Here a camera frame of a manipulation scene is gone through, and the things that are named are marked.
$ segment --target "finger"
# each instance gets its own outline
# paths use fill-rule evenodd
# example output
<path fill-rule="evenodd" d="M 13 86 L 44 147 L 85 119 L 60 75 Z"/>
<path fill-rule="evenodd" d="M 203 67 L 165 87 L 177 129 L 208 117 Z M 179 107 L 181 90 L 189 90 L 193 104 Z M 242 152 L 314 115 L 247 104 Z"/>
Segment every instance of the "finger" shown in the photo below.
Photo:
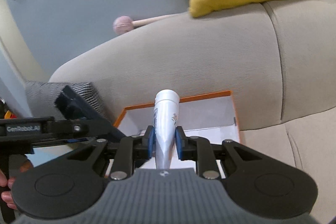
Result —
<path fill-rule="evenodd" d="M 15 179 L 16 179 L 16 177 L 9 178 L 9 180 L 7 182 L 7 185 L 9 187 L 9 189 L 12 189 L 12 186 L 13 186 L 13 183 L 14 183 Z"/>
<path fill-rule="evenodd" d="M 20 167 L 20 172 L 23 173 L 23 172 L 26 172 L 28 171 L 29 169 L 33 168 L 33 164 L 31 163 L 30 160 L 26 160 Z"/>
<path fill-rule="evenodd" d="M 7 179 L 4 173 L 0 170 L 0 186 L 5 187 L 7 185 Z"/>
<path fill-rule="evenodd" d="M 17 210 L 17 207 L 14 203 L 7 203 L 7 206 L 13 210 Z"/>
<path fill-rule="evenodd" d="M 10 191 L 2 192 L 1 198 L 6 203 L 14 203 L 13 198 L 12 198 L 12 193 Z"/>

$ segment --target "white tube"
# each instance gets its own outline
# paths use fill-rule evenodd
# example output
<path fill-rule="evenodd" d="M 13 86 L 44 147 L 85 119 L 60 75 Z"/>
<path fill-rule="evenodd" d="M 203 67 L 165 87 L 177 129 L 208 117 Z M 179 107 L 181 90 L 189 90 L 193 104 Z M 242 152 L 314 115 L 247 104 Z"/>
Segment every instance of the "white tube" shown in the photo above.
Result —
<path fill-rule="evenodd" d="M 172 90 L 161 90 L 155 97 L 155 163 L 156 169 L 169 169 L 173 156 L 175 129 L 179 116 L 178 94 Z"/>

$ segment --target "open box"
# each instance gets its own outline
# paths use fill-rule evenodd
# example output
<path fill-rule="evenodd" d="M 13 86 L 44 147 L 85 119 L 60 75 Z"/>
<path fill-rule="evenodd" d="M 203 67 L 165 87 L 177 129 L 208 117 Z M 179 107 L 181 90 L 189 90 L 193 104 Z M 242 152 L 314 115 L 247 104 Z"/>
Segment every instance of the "open box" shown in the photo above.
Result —
<path fill-rule="evenodd" d="M 147 126 L 153 125 L 153 110 L 154 103 L 126 107 L 114 126 L 127 136 L 142 135 Z M 177 125 L 182 126 L 187 137 L 204 137 L 214 144 L 221 144 L 225 139 L 240 142 L 238 119 L 231 91 L 181 98 Z M 218 166 L 224 177 L 221 165 Z M 155 169 L 155 158 L 150 159 L 141 168 Z M 196 165 L 191 160 L 179 160 L 174 147 L 170 168 L 195 169 Z"/>

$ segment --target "pink ball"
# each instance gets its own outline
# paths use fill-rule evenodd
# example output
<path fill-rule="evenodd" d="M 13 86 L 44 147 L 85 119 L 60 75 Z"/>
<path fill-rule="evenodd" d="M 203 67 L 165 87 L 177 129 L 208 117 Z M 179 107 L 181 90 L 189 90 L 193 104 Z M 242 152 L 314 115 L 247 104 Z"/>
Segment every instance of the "pink ball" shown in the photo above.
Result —
<path fill-rule="evenodd" d="M 134 29 L 132 19 L 128 16 L 118 17 L 113 22 L 113 30 L 117 35 L 127 33 Z"/>

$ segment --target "black and white striped fabric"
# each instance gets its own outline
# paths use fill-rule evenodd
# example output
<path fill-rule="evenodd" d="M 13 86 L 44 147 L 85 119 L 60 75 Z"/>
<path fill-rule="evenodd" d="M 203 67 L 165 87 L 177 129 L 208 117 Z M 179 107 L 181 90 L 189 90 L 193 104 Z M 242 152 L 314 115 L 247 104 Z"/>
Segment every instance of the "black and white striped fabric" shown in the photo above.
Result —
<path fill-rule="evenodd" d="M 103 101 L 92 83 L 42 83 L 26 82 L 26 96 L 33 117 L 53 116 L 56 120 L 64 120 L 62 113 L 55 107 L 55 100 L 62 89 L 70 85 L 104 118 L 110 120 Z"/>

